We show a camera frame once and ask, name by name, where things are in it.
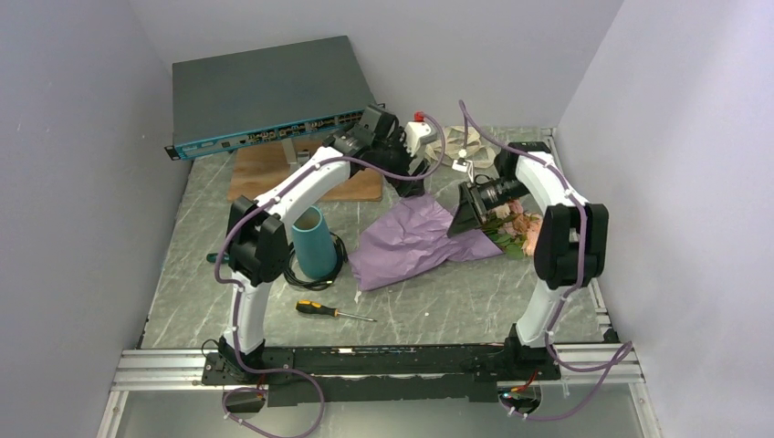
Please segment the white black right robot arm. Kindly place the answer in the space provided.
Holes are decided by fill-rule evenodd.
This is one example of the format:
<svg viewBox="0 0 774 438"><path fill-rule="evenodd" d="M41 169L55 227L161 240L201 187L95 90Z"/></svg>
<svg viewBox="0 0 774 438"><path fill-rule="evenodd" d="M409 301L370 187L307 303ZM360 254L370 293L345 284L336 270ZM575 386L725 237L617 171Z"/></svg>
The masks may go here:
<svg viewBox="0 0 774 438"><path fill-rule="evenodd" d="M459 184L459 202L447 234L480 229L494 207L525 195L539 207L542 225L532 256L539 281L516 324L521 344L502 357L507 374L524 379L539 364L532 348L544 348L552 339L563 302L601 275L609 211L574 190L542 141L509 143L497 154L495 168L495 179Z"/></svg>

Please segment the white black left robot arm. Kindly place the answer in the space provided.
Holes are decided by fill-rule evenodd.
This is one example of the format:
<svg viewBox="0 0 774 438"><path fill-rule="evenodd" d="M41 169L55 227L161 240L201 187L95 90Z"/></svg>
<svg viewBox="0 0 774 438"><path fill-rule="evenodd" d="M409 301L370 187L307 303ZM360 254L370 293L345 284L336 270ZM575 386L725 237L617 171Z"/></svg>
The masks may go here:
<svg viewBox="0 0 774 438"><path fill-rule="evenodd" d="M418 112L401 124L379 105L325 138L312 157L275 188L231 205L227 234L215 257L216 282L233 289L230 322L218 340L226 371L241 383L262 370L268 293L289 260L289 229L310 207L357 172L381 174L401 196L414 196L434 171L426 145L441 141L443 130Z"/></svg>

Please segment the purple flower bouquet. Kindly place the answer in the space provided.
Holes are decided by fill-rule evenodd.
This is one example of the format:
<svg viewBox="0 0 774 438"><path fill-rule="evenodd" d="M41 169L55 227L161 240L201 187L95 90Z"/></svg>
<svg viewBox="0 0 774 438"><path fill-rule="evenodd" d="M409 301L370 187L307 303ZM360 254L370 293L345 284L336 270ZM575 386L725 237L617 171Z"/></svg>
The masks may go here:
<svg viewBox="0 0 774 438"><path fill-rule="evenodd" d="M372 291L437 268L504 253L484 232L449 237L453 215L431 194L402 198L359 236L349 264L360 291Z"/></svg>

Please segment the beige ribbon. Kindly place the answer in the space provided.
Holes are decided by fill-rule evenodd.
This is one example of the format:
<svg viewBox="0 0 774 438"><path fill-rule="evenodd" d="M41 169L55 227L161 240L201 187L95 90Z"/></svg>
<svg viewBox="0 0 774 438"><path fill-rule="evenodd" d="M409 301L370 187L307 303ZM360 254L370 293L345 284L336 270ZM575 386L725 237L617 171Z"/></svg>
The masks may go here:
<svg viewBox="0 0 774 438"><path fill-rule="evenodd" d="M440 141L426 147L425 156L431 162L440 161L444 166L451 167L459 158L459 152L465 150L465 158L472 162L475 169L485 170L494 165L498 148L478 131L469 128L465 136L463 126L449 126L443 128L443 134L446 144L444 153L441 153Z"/></svg>

